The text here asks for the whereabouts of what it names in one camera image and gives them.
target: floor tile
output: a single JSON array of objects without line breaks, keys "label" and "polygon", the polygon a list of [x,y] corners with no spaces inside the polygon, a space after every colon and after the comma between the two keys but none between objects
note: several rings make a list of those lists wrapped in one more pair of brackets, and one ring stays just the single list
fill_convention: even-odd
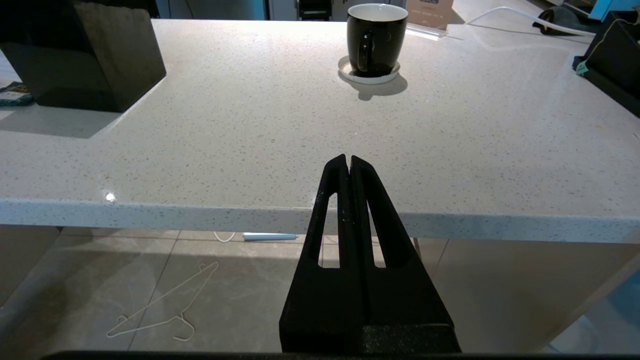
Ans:
[{"label": "floor tile", "polygon": [[[204,352],[279,352],[278,321],[289,292],[301,244],[179,240],[167,262],[154,299],[199,270],[219,262],[217,271],[185,317],[196,332],[179,321],[138,331],[131,350]],[[207,273],[147,309],[141,326],[162,322],[188,305]]]},{"label": "floor tile", "polygon": [[106,227],[65,227],[62,235],[109,236],[112,238],[177,239],[179,230],[111,229]]},{"label": "floor tile", "polygon": [[323,235],[322,241],[325,244],[338,245],[338,236],[337,235]]},{"label": "floor tile", "polygon": [[132,334],[105,334],[118,316],[147,304],[174,243],[59,237],[0,311],[0,359],[125,350]]},{"label": "floor tile", "polygon": [[434,277],[448,239],[419,238],[420,259],[429,276]]},{"label": "floor tile", "polygon": [[[330,243],[323,244],[322,250],[322,267],[323,268],[339,268],[340,267],[340,255],[338,245]],[[373,246],[373,259],[374,264],[379,268],[385,267],[385,259],[382,256],[382,248],[380,246]]]}]

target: saucer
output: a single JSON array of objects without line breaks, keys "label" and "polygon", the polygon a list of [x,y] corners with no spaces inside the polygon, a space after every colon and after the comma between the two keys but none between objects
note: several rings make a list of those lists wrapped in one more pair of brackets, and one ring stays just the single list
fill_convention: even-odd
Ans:
[{"label": "saucer", "polygon": [[378,78],[363,78],[361,76],[356,76],[353,72],[353,68],[351,67],[351,62],[349,61],[349,56],[345,56],[338,61],[338,68],[340,69],[340,73],[347,80],[353,81],[354,83],[366,84],[366,85],[377,85],[384,84],[392,81],[398,75],[398,71],[400,71],[400,64],[396,62],[394,68],[391,70],[391,74],[380,76]]}]

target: sign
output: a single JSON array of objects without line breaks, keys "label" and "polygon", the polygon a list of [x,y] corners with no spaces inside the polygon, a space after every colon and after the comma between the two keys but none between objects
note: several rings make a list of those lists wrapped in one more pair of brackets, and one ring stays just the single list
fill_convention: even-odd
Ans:
[{"label": "sign", "polygon": [[453,0],[406,0],[411,24],[446,30],[453,13]]}]

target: black object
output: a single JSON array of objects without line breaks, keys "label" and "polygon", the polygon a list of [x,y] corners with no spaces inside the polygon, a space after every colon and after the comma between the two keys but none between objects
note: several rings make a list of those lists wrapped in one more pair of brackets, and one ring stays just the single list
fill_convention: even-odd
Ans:
[{"label": "black object", "polygon": [[269,10],[271,5],[269,4],[269,0],[262,0],[262,4],[264,9],[264,20],[271,20],[271,12]]},{"label": "black object", "polygon": [[340,356],[316,354],[212,354],[207,352],[135,352],[135,351],[68,351],[45,356],[43,360],[540,360],[551,359],[573,360],[632,360],[639,359],[637,355],[610,354],[426,354],[402,356]]},{"label": "black object", "polygon": [[2,0],[0,47],[38,104],[125,111],[166,74],[149,4]]},{"label": "black object", "polygon": [[377,78],[391,74],[404,40],[408,12],[400,7],[363,4],[349,8],[349,60],[357,76]]},{"label": "black object", "polygon": [[191,15],[191,18],[195,19],[193,17],[193,10],[191,10],[191,4],[189,4],[189,0],[184,0],[184,2],[187,4],[187,9],[189,9],[189,14]]},{"label": "black object", "polygon": [[156,0],[147,0],[145,8],[149,12],[149,17],[151,17],[151,19],[160,19],[160,11],[158,10]]},{"label": "black object", "polygon": [[302,21],[329,21],[332,7],[332,0],[298,0],[298,17]]},{"label": "black object", "polygon": [[583,76],[640,117],[640,26],[633,25],[637,18],[637,12],[609,12],[586,54],[575,57],[573,68],[586,60],[589,70]]},{"label": "black object", "polygon": [[[338,195],[340,268],[318,266],[331,195]],[[374,265],[369,211],[386,268]],[[460,352],[453,321],[375,169],[345,155],[320,180],[300,261],[280,318],[284,352]]]},{"label": "black object", "polygon": [[[599,21],[581,18],[575,12],[563,6],[552,6],[551,8],[543,11],[540,16],[538,16],[538,18],[544,21],[551,22],[553,24],[564,26],[566,28],[589,31],[592,33],[597,32],[601,26]],[[542,24],[538,24],[537,22],[534,22],[531,26],[540,28],[540,32],[545,35],[574,35],[549,28]]]}]

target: countertop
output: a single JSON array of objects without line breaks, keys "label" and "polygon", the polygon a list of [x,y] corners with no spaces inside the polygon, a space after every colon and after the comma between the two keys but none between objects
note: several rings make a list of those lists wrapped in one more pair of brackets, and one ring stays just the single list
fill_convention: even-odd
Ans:
[{"label": "countertop", "polygon": [[345,153],[411,236],[640,242],[640,122],[571,69],[590,38],[408,33],[367,87],[346,23],[153,24],[168,74],[126,113],[0,110],[0,223],[304,233]]}]

